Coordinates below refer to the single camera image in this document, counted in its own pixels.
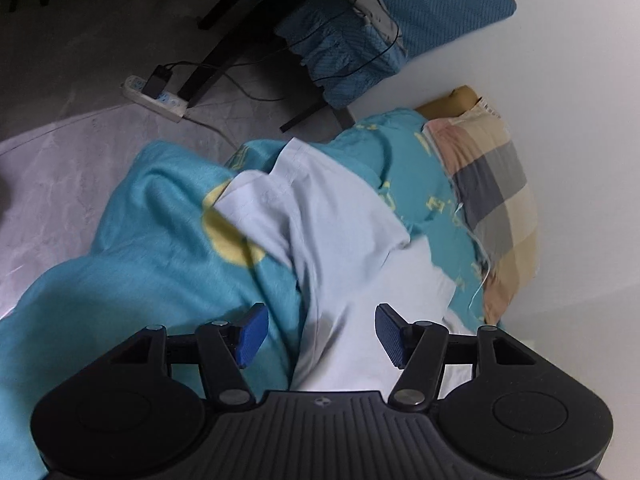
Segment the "floor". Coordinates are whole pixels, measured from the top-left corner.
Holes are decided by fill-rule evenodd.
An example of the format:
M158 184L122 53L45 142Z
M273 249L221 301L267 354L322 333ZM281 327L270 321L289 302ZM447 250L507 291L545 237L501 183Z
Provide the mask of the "floor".
M173 123L120 94L127 75L156 64L199 60L229 26L196 27L216 0L20 0L0 14L0 316L45 270L85 253L111 191L146 143L170 140L224 162L257 138L322 142L340 131L330 110L282 134L279 126L318 90L290 54L234 69L254 96L218 82L190 114L220 134ZM6 0L0 0L2 12ZM256 46L246 59L270 52ZM177 69L172 88L188 76Z

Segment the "white wall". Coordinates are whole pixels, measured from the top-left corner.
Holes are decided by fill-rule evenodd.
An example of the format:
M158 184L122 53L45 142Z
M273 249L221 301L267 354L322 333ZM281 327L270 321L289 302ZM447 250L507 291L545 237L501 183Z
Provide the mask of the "white wall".
M603 472L640 478L640 0L516 2L350 108L415 107L468 84L503 115L541 237L540 272L505 322L605 398L616 436Z

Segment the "tile floor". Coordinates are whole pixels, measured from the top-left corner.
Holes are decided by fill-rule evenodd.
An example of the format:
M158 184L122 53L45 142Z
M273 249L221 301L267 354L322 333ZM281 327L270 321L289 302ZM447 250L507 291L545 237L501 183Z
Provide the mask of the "tile floor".
M207 128L129 103L119 88L158 63L201 59L223 29L200 31L196 16L216 0L34 1L0 14L0 316L45 270L87 251L111 191L146 143L169 140L218 162L235 151ZM340 131L325 109L280 133L318 95L293 56L235 70L253 95L287 95L255 102L218 82L190 114L235 145L321 142ZM174 87L189 71L180 72Z

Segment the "blue textile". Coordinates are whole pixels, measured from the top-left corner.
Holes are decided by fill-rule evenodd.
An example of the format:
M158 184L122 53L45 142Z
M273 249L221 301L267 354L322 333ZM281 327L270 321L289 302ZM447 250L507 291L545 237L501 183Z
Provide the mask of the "blue textile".
M421 136L423 123L416 112L396 110L316 148L377 189L412 235L427 234L434 263L458 284L451 307L475 329L482 293L469 309L479 286L474 245ZM306 314L295 275L210 207L239 170L269 171L283 146L249 142L226 166L164 142L136 157L89 254L47 271L0 321L0 478L43 475L29 432L37 400L148 324L185 333L208 320L237 319L264 302L269 334L243 374L258 397L289 386ZM174 377L201 392L197 373L178 371Z
M437 46L511 16L514 0L384 0L402 32L408 55L394 45L379 59L344 78L318 82L333 108L344 108L380 80L400 72L407 60ZM308 0L275 29L292 45L313 30L303 43L292 46L312 80L344 75L365 64L388 47L371 25L353 11L331 20L350 5L347 0Z

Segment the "white power strip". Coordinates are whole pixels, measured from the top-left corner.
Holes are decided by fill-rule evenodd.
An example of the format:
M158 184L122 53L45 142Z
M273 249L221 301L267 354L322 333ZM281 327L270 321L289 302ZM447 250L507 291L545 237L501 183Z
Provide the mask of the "white power strip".
M187 101L166 91L163 91L158 99L152 99L142 93L145 84L145 79L137 75L130 75L122 86L122 93L124 97L145 108L149 108L149 110L162 115L162 117L166 117L174 123L180 122L180 119L187 112Z

